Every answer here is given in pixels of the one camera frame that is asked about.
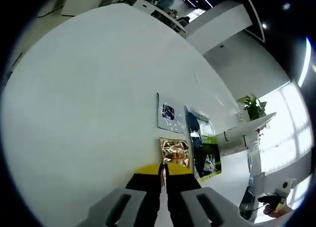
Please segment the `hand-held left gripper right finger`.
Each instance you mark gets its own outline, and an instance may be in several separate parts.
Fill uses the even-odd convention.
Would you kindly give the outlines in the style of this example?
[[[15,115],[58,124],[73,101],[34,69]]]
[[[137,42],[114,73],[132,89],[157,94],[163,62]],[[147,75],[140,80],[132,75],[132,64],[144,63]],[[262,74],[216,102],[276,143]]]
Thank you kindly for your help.
[[[202,188],[193,172],[166,163],[168,210],[175,227],[243,227],[238,208],[210,187]]]

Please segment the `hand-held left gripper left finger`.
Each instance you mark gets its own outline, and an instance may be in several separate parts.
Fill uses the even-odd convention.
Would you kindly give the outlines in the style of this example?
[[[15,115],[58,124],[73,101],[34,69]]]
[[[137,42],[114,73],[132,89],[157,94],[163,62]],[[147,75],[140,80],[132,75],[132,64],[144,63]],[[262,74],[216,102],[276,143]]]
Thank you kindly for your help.
[[[135,171],[124,188],[116,188],[89,208],[86,227],[153,227],[160,206],[163,164]]]

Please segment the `person's right hand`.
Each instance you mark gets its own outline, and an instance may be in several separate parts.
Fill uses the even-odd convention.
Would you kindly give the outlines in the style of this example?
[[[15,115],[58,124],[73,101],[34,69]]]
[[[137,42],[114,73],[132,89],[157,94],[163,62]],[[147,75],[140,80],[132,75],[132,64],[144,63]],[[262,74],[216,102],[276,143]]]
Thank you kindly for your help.
[[[283,215],[286,215],[288,213],[291,213],[293,210],[287,206],[284,205],[281,209],[279,209],[278,211],[276,211],[271,205],[266,205],[265,209],[263,210],[263,213],[265,215],[270,216],[271,218],[279,218]]]

